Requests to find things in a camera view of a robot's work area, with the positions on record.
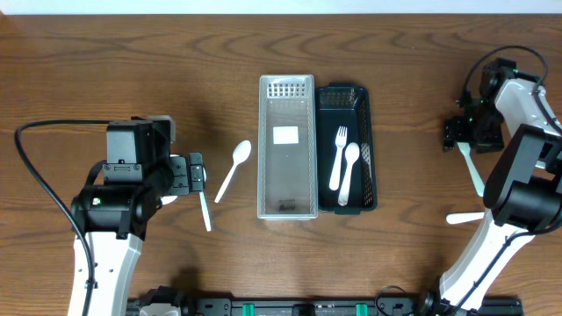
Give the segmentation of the mint green plastic fork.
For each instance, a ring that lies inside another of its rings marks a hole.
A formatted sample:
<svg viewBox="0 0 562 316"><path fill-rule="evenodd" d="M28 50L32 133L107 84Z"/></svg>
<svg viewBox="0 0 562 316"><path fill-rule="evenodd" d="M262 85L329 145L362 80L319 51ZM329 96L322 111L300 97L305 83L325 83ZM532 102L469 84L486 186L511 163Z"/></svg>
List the mint green plastic fork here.
<svg viewBox="0 0 562 316"><path fill-rule="evenodd" d="M483 197L485 185L482 181L482 178L479 175L479 172L478 172L475 164L472 161L470 144L466 143L466 142L458 142L457 145L458 145L459 151L461 152L461 154L465 158L465 162L466 162L467 168L469 170L469 174L471 176L474 189L475 189L475 191L476 191L476 193L479 197Z"/></svg>

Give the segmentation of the white plastic spoon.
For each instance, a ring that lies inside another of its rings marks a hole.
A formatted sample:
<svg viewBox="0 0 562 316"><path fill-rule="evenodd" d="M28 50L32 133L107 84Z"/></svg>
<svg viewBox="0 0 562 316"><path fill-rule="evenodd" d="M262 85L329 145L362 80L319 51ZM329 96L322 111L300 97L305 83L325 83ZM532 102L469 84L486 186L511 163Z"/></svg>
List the white plastic spoon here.
<svg viewBox="0 0 562 316"><path fill-rule="evenodd" d="M349 202L352 169L359 157L359 146L351 142L345 150L346 169L342 180L342 186L338 195L338 205L345 206Z"/></svg>

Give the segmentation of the white plastic fork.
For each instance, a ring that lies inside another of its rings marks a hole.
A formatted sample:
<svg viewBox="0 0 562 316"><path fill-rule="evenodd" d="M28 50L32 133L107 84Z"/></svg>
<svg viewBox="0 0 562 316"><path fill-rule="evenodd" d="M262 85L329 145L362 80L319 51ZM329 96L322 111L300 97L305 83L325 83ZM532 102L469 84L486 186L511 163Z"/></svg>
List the white plastic fork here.
<svg viewBox="0 0 562 316"><path fill-rule="evenodd" d="M335 159L328 183L328 187L331 190L337 190L339 188L342 166L342 151L347 144L347 131L348 128L346 126L339 126L335 136Z"/></svg>

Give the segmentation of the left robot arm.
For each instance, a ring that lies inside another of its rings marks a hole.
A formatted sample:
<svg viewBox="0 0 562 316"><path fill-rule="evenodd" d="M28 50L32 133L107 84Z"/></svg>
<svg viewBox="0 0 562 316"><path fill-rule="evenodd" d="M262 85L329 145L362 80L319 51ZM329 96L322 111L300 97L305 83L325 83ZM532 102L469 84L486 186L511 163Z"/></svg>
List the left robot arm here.
<svg viewBox="0 0 562 316"><path fill-rule="evenodd" d="M203 156L175 155L169 115L112 121L106 158L71 211L86 242L76 242L71 315L123 315L150 218L175 198L205 190Z"/></svg>

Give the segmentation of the white spoon under left arm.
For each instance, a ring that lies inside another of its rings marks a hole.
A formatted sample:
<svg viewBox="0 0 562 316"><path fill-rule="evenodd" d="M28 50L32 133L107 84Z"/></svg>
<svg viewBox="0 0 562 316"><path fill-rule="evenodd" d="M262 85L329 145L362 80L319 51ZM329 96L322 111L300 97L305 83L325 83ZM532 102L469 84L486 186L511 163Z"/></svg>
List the white spoon under left arm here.
<svg viewBox="0 0 562 316"><path fill-rule="evenodd" d="M162 202L162 205L168 205L173 203L175 200L177 199L177 196L166 196L166 197L161 197L160 200Z"/></svg>

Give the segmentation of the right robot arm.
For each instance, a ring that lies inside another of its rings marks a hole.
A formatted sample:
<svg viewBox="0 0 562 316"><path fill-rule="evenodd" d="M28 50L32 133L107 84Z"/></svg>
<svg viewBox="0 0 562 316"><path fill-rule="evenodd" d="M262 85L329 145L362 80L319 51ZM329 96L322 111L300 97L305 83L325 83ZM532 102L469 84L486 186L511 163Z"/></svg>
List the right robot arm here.
<svg viewBox="0 0 562 316"><path fill-rule="evenodd" d="M544 78L497 58L482 69L479 97L464 90L461 116L445 121L443 148L465 156L485 210L476 233L438 283L435 315L474 315L512 257L561 227L561 124Z"/></svg>

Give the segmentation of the white utensil under right arm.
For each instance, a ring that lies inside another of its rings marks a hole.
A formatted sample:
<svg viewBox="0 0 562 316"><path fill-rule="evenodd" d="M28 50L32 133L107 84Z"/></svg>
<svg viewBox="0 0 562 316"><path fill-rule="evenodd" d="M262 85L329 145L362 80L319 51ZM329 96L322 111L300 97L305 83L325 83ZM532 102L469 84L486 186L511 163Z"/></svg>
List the white utensil under right arm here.
<svg viewBox="0 0 562 316"><path fill-rule="evenodd" d="M480 220L484 217L484 212L460 212L452 213L446 216L446 222L450 225L457 225L474 220Z"/></svg>

